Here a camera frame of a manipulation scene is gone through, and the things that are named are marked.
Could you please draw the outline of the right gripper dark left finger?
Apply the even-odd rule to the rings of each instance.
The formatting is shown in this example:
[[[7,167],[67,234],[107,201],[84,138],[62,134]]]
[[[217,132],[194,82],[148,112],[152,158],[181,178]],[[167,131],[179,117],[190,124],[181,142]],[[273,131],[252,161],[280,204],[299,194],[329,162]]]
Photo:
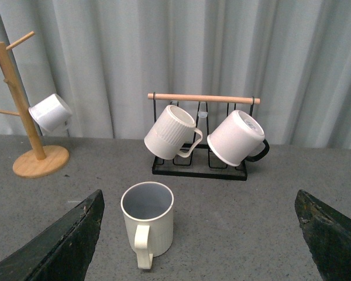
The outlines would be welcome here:
[[[99,239],[105,203],[96,190],[0,262],[0,280],[84,280]]]

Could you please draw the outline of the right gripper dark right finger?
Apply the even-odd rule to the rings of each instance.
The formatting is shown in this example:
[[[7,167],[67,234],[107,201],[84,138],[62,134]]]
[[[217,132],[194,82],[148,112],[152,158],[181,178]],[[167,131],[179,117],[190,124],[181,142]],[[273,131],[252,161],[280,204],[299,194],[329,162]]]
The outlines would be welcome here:
[[[351,219],[305,190],[294,207],[321,278],[351,280]]]

